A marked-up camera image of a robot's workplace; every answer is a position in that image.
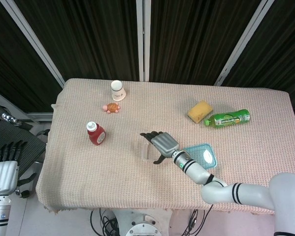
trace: pink textured tablecloth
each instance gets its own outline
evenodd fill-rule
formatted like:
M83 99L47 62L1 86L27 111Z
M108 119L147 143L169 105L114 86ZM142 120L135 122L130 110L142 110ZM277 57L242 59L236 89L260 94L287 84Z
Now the pink textured tablecloth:
M267 186L275 174L295 173L295 116L286 92L123 82L128 95L120 102L121 112L109 115L101 107L112 102L110 83L71 79L59 94L36 187L44 205L208 209L201 187L173 163L142 159L147 141L139 133L153 130L168 132L181 147L209 143L218 161L210 172L229 184ZM248 109L251 121L221 129L195 124L187 112L201 100L213 107L211 114ZM89 141L88 121L107 132L100 146ZM214 209L269 212L236 204Z

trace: sponge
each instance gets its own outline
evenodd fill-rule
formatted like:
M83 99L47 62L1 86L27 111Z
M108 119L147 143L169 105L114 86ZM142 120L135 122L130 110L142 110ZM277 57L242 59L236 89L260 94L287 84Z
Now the sponge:
M207 114L209 114L213 108L205 101L200 101L194 107L192 107L188 116L195 122L199 123Z

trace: tiled floor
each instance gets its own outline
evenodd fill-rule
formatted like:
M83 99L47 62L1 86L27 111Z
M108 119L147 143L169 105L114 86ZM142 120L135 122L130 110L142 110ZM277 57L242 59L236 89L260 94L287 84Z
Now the tiled floor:
M50 124L35 126L33 133L49 128ZM38 171L41 165L34 164L25 175ZM7 228L7 236L93 236L89 217L90 211L84 209L67 210L58 214L49 212L38 201L34 184L27 186L32 194L27 199L11 196L12 207ZM177 210L170 221L171 236L183 233L191 210ZM100 232L98 214L94 214L93 223ZM246 212L216 212L207 217L201 231L202 236L269 236L274 232L273 215L253 215Z

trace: white paper cup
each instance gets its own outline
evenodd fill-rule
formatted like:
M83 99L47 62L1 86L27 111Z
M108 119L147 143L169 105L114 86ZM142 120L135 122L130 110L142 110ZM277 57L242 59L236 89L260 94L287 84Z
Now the white paper cup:
M111 82L112 99L114 101L121 101L126 97L127 93L123 88L122 82L120 80L114 80Z

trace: red bottle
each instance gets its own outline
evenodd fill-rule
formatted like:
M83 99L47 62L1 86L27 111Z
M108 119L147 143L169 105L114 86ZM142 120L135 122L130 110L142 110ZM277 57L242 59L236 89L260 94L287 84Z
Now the red bottle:
M106 137L106 132L97 123L91 121L86 125L90 141L95 145L100 145Z

